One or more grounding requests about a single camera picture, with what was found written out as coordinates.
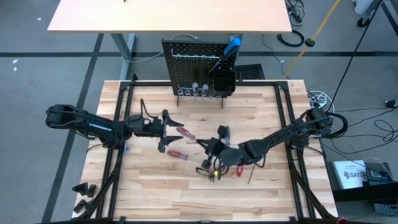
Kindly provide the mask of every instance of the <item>table leg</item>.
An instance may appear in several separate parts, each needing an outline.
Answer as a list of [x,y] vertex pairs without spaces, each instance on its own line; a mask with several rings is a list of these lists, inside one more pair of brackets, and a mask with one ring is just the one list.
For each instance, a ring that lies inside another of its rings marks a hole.
[[[134,47],[134,42],[136,40],[135,34],[130,34],[129,40],[126,43],[122,34],[111,34],[114,43],[118,47],[120,54],[122,55],[123,59],[131,60],[132,48]],[[120,80],[126,80],[127,76],[129,75],[129,62],[123,60],[122,68],[120,71]]]
[[[232,41],[235,37],[239,37],[239,39],[241,39],[241,41],[243,41],[243,34],[230,34],[229,41]],[[238,65],[238,57],[239,57],[240,50],[241,50],[241,46],[238,47],[237,52],[236,52],[235,65]]]

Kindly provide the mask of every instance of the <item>pegboard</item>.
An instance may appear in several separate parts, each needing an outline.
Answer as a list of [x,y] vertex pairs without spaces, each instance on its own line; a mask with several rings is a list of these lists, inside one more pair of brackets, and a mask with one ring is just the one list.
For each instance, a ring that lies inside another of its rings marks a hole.
[[[214,95],[213,77],[209,74],[211,68],[219,60],[229,42],[199,42],[199,41],[174,41],[163,40],[162,46],[173,93],[178,96],[178,90],[184,88],[184,93],[193,96],[193,83],[198,83],[199,88],[204,84],[209,86],[209,95]],[[220,70],[233,70],[236,51],[227,60],[217,66]]]

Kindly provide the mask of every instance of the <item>wooden workbench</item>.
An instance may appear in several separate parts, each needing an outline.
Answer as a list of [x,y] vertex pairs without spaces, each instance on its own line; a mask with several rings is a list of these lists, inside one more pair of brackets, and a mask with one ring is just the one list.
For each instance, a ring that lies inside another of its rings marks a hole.
[[291,32],[284,0],[61,0],[48,30]]
[[[288,82],[297,118],[309,108],[307,93],[303,80]],[[113,118],[119,84],[119,81],[105,82],[98,115]],[[239,142],[263,138],[280,129],[273,87],[237,86],[235,93],[224,100],[224,109],[221,109],[220,100],[214,98],[196,101],[193,98],[182,98],[179,107],[176,107],[176,96],[172,95],[171,86],[135,86],[133,93],[131,114],[139,113],[139,100],[143,98],[152,116],[159,116],[163,109],[168,109],[170,117],[183,123],[197,138],[209,139],[216,136],[219,125],[228,125],[231,128],[232,146],[236,146]],[[167,134],[178,133],[175,128],[168,128]],[[237,177],[236,168],[232,167],[220,181],[210,182],[207,177],[195,173],[195,168],[200,167],[200,163],[161,154],[157,150],[158,141],[156,138],[135,136],[128,140],[131,152],[123,159],[115,219],[125,216],[128,220],[157,221],[283,221],[289,220],[289,216],[295,216],[283,144],[270,149],[265,168],[256,168],[248,185],[252,166],[245,166],[242,177]],[[98,143],[100,142],[92,141],[90,145]],[[316,141],[311,146],[316,149],[320,147]],[[182,151],[196,159],[206,158],[204,149],[187,138],[173,142],[167,148],[170,149]],[[107,150],[100,146],[91,149],[81,177],[81,182],[97,184],[97,192],[101,185],[106,153]],[[304,156],[311,189],[326,209],[337,215],[323,157],[313,150],[305,150]],[[104,214],[109,206],[111,191],[108,192]],[[76,202],[81,199],[91,200],[78,195]],[[301,199],[304,214],[308,216],[302,191]]]

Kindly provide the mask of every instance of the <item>black metal frame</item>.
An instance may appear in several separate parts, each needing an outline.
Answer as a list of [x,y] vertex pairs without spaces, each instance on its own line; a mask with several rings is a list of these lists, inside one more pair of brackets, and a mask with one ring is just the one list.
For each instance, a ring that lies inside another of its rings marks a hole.
[[[122,82],[119,87],[119,95],[118,95],[118,101],[116,103],[116,109],[115,109],[115,115],[114,115],[114,120],[119,119],[119,114],[120,114],[120,109],[121,109],[121,104],[122,104],[122,98],[123,98],[123,92],[125,89],[129,88],[129,94],[127,96],[127,103],[126,103],[126,112],[124,114],[125,117],[129,115],[130,112],[130,107],[131,107],[131,99],[132,99],[132,91],[135,86],[171,86],[171,82],[136,82],[137,78],[134,77],[132,82]],[[289,112],[289,119],[290,121],[293,121],[294,118],[294,111],[293,111],[293,105],[292,105],[292,100],[290,98],[290,92],[289,92],[289,85],[287,81],[246,81],[243,82],[240,80],[237,82],[238,86],[272,86],[274,87],[275,90],[275,97],[276,97],[276,102],[278,106],[278,111],[279,111],[279,117],[280,117],[280,123],[281,126],[284,127],[286,126],[286,120],[285,120],[285,113],[284,113],[284,108],[283,108],[283,103],[282,103],[282,97],[280,94],[280,91],[283,90],[285,93],[285,100],[287,104],[287,111]],[[293,155],[292,155],[292,149],[290,147],[289,142],[285,142],[285,148],[286,148],[286,155],[288,159],[288,165],[289,165],[289,170],[297,170],[294,166],[293,161]],[[298,164],[300,166],[300,171],[301,171],[301,176],[303,179],[303,182],[308,186],[308,177],[307,177],[307,172],[305,170],[305,163],[304,159],[301,155],[301,153],[297,153],[298,155]],[[109,175],[109,170],[111,166],[111,161],[112,161],[112,156],[113,156],[113,151],[109,150],[108,154],[106,156],[106,162],[105,162],[105,168],[104,168],[104,173],[103,173],[103,184],[108,178]],[[122,163],[123,160],[123,152],[119,151],[118,156],[117,156],[117,163]],[[297,210],[297,218],[303,218],[303,208],[301,204],[301,198],[299,194],[299,188],[298,188],[298,183],[296,179],[293,177],[292,173],[290,173],[290,179],[292,181],[292,190],[293,190],[293,195],[294,195],[294,203],[295,207]],[[110,218],[111,220],[113,219],[114,215],[114,209],[116,205],[116,194],[118,192],[118,182],[119,182],[119,175],[116,177],[116,180],[114,181],[114,186],[111,192],[111,200],[109,203],[109,210],[107,214],[107,218]],[[313,205],[310,203],[308,196],[306,196],[307,199],[307,204],[308,204],[308,211],[310,218],[315,218],[315,211]],[[102,217],[102,210],[103,210],[103,201],[100,203],[99,207],[97,208],[96,212],[96,218],[101,218]],[[192,224],[192,223],[198,223],[198,222],[150,222],[150,223],[161,223],[161,224]],[[148,224],[149,222],[127,222],[125,223],[135,223],[135,224],[140,224],[140,223],[146,223]],[[228,223],[233,223],[233,224],[243,224],[245,222],[228,222]],[[290,221],[285,221],[285,222],[253,222],[253,223],[278,223],[278,224],[288,224],[288,223],[296,223],[295,217],[290,217]]]

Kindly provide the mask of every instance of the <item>gray floor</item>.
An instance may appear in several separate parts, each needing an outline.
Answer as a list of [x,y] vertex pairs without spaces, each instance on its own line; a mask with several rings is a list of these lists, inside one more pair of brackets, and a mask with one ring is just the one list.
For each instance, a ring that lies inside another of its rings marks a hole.
[[[46,28],[59,1],[0,0],[0,53],[4,52],[92,52],[96,34],[53,34]],[[305,2],[306,16],[299,30],[311,37],[318,29],[334,0]],[[387,2],[396,18],[396,13]],[[356,27],[359,16],[353,11],[349,0],[342,1],[310,49],[313,52],[352,52],[363,32]],[[173,34],[138,34],[136,52],[160,52],[161,39]],[[197,34],[200,40],[228,40],[226,34]],[[275,35],[266,35],[266,43],[275,51],[299,52],[302,47],[290,48],[280,44]],[[358,51],[398,51],[398,36],[391,27],[383,10],[379,10]],[[101,52],[116,52],[110,35],[105,35]],[[260,34],[245,34],[241,51],[268,51],[261,44]],[[279,57],[285,69],[294,57]],[[346,68],[349,57],[303,57],[290,74],[291,78],[304,79],[309,90],[322,90],[330,96]],[[45,126],[45,110],[56,103],[75,105],[88,68],[88,57],[0,57],[0,220],[1,223],[40,222],[50,188],[60,161],[67,131],[53,130]],[[281,78],[280,63],[273,57],[240,57],[239,64],[261,63],[267,79]],[[121,59],[100,57],[85,100],[84,109],[95,112],[103,80],[119,78]],[[384,100],[391,99],[398,87],[397,57],[356,57],[336,97],[337,110],[383,107]],[[163,57],[136,64],[132,72],[142,80],[169,79]],[[344,114],[350,123],[367,118],[380,111],[356,111]],[[393,111],[379,119],[398,127],[397,113]],[[375,119],[349,129],[348,134],[387,133],[376,129]],[[362,149],[381,144],[379,138],[351,138],[350,141]],[[76,137],[70,155],[60,196],[55,207],[53,221],[67,220],[75,202],[70,190],[80,181],[88,141]],[[354,151],[344,140],[336,145],[344,151]],[[392,173],[398,177],[396,143],[368,151],[369,156],[388,162]],[[327,152],[327,160],[345,158]],[[351,155],[351,159],[362,159],[364,154]],[[353,218],[371,214],[366,203],[338,203],[342,217]],[[357,220],[396,223],[397,218],[370,215]]]

